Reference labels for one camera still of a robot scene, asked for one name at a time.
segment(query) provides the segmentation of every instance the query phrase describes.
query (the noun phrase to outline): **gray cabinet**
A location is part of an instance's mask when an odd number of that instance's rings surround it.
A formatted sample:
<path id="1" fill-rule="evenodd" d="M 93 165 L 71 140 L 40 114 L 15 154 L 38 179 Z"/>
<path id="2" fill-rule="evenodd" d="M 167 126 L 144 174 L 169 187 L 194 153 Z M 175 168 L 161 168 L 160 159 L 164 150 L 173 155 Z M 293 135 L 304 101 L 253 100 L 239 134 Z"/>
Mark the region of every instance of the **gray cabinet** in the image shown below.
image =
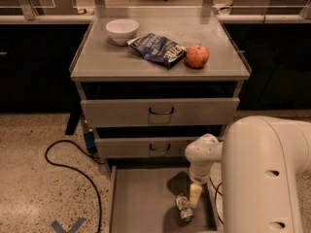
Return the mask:
<path id="1" fill-rule="evenodd" d="M 166 33 L 185 46 L 201 41 L 211 58 L 200 70 L 184 60 L 170 70 L 148 62 L 130 47 L 111 44 L 103 28 L 116 17 L 136 19 L 138 34 Z M 197 209 L 203 217 L 197 216 L 195 225 L 180 222 L 174 199 L 189 192 L 186 146 L 206 133 L 222 138 L 249 75 L 222 27 L 203 8 L 99 13 L 71 78 L 98 154 L 111 172 L 107 233 L 189 232 L 191 225 L 193 232 L 218 232 L 208 187 Z"/>

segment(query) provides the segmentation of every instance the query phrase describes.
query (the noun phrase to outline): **cabinet top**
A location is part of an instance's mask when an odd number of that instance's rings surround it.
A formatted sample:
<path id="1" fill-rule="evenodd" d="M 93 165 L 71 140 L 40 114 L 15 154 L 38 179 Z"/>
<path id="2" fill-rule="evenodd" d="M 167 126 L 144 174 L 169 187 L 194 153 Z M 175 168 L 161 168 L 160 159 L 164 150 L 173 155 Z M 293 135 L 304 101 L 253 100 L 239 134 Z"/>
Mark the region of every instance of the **cabinet top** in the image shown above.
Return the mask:
<path id="1" fill-rule="evenodd" d="M 208 47 L 210 58 L 200 70 L 187 67 L 184 59 L 169 70 L 144 60 L 130 46 L 111 42 L 106 24 L 116 18 L 135 19 L 137 37 L 154 33 L 186 48 L 201 43 Z M 102 8 L 73 63 L 71 79 L 77 82 L 241 81 L 250 75 L 209 7 Z"/>

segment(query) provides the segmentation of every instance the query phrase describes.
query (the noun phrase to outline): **floor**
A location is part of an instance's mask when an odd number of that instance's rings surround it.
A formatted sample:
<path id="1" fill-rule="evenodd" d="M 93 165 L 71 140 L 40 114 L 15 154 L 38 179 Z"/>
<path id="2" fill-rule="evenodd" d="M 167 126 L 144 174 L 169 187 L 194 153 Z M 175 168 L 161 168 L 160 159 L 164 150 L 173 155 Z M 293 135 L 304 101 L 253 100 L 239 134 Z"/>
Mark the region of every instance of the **floor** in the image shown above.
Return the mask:
<path id="1" fill-rule="evenodd" d="M 311 121 L 311 111 L 237 112 L 235 119 L 249 115 Z M 97 232 L 99 209 L 92 185 L 81 174 L 52 166 L 45 158 L 47 148 L 59 140 L 74 141 L 86 150 L 80 124 L 74 135 L 65 136 L 68 118 L 68 114 L 0 115 L 0 232 Z M 79 168 L 94 181 L 104 228 L 110 186 L 104 165 L 69 143 L 52 147 L 48 158 Z M 221 164 L 214 164 L 211 175 L 215 184 L 221 181 Z M 304 232 L 311 232 L 311 177 L 298 177 L 297 186 Z M 222 216 L 220 196 L 218 210 Z"/>

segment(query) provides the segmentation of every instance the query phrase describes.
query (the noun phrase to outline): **open drawer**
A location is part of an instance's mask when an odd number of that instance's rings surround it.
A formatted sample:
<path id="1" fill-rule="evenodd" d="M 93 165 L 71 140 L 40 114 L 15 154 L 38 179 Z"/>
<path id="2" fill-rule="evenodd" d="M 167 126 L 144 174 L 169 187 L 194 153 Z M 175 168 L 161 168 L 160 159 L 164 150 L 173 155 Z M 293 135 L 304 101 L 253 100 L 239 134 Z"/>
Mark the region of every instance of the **open drawer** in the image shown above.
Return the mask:
<path id="1" fill-rule="evenodd" d="M 191 222 L 180 219 L 177 195 L 189 198 L 187 167 L 121 169 L 113 167 L 105 233 L 218 233 L 211 185 L 204 186 Z"/>

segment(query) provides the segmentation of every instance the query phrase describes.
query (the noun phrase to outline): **black cable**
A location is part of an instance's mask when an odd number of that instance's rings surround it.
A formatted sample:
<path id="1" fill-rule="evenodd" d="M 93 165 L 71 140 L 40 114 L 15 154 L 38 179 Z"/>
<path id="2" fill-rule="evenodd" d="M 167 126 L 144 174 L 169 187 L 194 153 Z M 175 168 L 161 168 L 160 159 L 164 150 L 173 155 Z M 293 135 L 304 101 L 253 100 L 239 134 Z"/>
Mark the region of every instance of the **black cable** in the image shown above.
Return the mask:
<path id="1" fill-rule="evenodd" d="M 217 185 L 217 188 L 216 188 L 216 192 L 215 192 L 215 196 L 214 196 L 215 206 L 216 206 L 216 203 L 217 203 L 217 194 L 220 193 L 220 192 L 219 192 L 219 188 L 221 187 L 221 185 L 222 185 L 222 183 L 219 183 L 219 184 Z M 218 216 L 218 219 L 220 220 L 220 222 L 221 222 L 222 224 L 224 224 L 223 220 L 222 220 L 221 217 L 220 217 L 220 214 L 218 213 L 218 210 L 217 210 L 217 216 Z"/>
<path id="2" fill-rule="evenodd" d="M 93 161 L 95 161 L 97 164 L 99 164 L 99 165 L 104 165 L 105 164 L 105 162 L 100 162 L 100 161 L 98 161 L 98 160 L 100 160 L 100 158 L 99 157 L 95 157 L 94 155 L 88 155 L 88 154 L 86 154 L 88 157 L 90 157 Z"/>
<path id="3" fill-rule="evenodd" d="M 218 192 L 221 196 L 223 196 L 223 194 L 222 194 L 221 192 L 219 192 L 219 191 L 217 190 L 217 188 L 215 187 L 215 185 L 214 185 L 214 183 L 213 183 L 211 177 L 210 177 L 210 182 L 211 182 L 212 186 L 214 187 L 214 189 L 216 190 L 216 192 Z"/>
<path id="4" fill-rule="evenodd" d="M 215 187 L 211 177 L 210 177 L 210 182 L 211 182 L 211 185 L 214 187 L 215 189 L 215 195 L 214 195 L 214 203 L 215 203 L 215 206 L 216 206 L 216 211 L 217 211 L 217 216 L 218 216 L 218 219 L 220 220 L 221 224 L 224 224 L 223 220 L 221 219 L 220 217 L 220 214 L 218 213 L 218 210 L 217 210 L 217 194 L 220 194 L 221 196 L 223 196 L 223 194 L 220 192 L 220 187 L 222 185 L 222 183 L 219 183 L 217 185 L 217 187 Z"/>
<path id="5" fill-rule="evenodd" d="M 98 227 L 97 227 L 97 233 L 100 233 L 100 228 L 101 228 L 101 218 L 102 218 L 102 206 L 101 206 L 101 199 L 100 199 L 100 194 L 99 194 L 99 191 L 95 185 L 95 183 L 93 182 L 93 180 L 88 176 L 86 175 L 83 171 L 75 168 L 75 167 L 71 167 L 71 166 L 67 166 L 67 165 L 63 165 L 63 164 L 58 164 L 58 163 L 54 163 L 52 161 L 50 161 L 48 159 L 48 152 L 50 151 L 50 149 L 55 146 L 56 144 L 59 144 L 59 143 L 70 143 L 74 146 L 76 146 L 84 155 L 86 155 L 87 157 L 91 157 L 93 158 L 92 155 L 88 155 L 87 153 L 85 153 L 81 147 L 79 145 L 77 145 L 75 142 L 72 142 L 70 140 L 59 140 L 59 141 L 56 141 L 54 142 L 53 144 L 51 144 L 47 150 L 46 150 L 46 153 L 45 153 L 45 158 L 46 160 L 50 163 L 50 165 L 53 165 L 53 166 L 57 166 L 57 167 L 64 167 L 64 168 L 68 168 L 68 169 L 71 169 L 71 170 L 74 170 L 78 173 L 80 173 L 81 175 L 83 175 L 85 178 L 87 178 L 87 180 L 91 183 L 91 185 L 93 186 L 94 190 L 96 191 L 96 195 L 97 195 L 97 199 L 98 199 L 98 207 L 99 207 L 99 219 L 98 219 Z"/>

